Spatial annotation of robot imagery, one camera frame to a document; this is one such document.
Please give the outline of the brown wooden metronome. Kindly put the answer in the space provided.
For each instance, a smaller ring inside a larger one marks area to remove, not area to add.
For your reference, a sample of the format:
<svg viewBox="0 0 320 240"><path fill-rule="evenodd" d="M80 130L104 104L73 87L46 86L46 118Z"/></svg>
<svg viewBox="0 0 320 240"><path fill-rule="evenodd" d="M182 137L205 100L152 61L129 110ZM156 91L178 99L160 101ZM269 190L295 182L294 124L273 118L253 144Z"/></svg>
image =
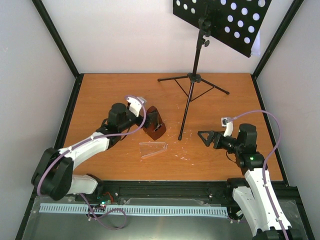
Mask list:
<svg viewBox="0 0 320 240"><path fill-rule="evenodd" d="M155 106L151 106L147 110L143 130L154 141L161 138L167 131L166 125Z"/></svg>

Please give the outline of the clear plastic metronome cover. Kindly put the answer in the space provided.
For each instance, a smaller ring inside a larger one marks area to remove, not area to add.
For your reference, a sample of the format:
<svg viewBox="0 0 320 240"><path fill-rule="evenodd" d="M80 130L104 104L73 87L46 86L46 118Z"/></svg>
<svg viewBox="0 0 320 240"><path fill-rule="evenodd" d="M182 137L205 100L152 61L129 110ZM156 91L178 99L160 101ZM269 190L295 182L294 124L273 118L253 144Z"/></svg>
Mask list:
<svg viewBox="0 0 320 240"><path fill-rule="evenodd" d="M146 159L155 155L158 155L162 152L165 152L168 149L168 146L165 142L140 142L139 150L140 157Z"/></svg>

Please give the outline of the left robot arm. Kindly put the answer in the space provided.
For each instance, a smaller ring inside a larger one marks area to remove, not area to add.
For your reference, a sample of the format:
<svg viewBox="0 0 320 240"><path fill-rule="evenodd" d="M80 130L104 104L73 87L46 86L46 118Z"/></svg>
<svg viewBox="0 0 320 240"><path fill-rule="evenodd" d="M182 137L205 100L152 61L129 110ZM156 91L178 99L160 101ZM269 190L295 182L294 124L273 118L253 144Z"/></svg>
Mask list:
<svg viewBox="0 0 320 240"><path fill-rule="evenodd" d="M31 178L38 196L57 201L66 195L86 194L92 201L103 198L100 179L90 173L76 175L74 170L94 155L109 150L137 125L150 134L158 120L158 110L134 103L115 103L100 127L86 139L69 147L46 149Z"/></svg>

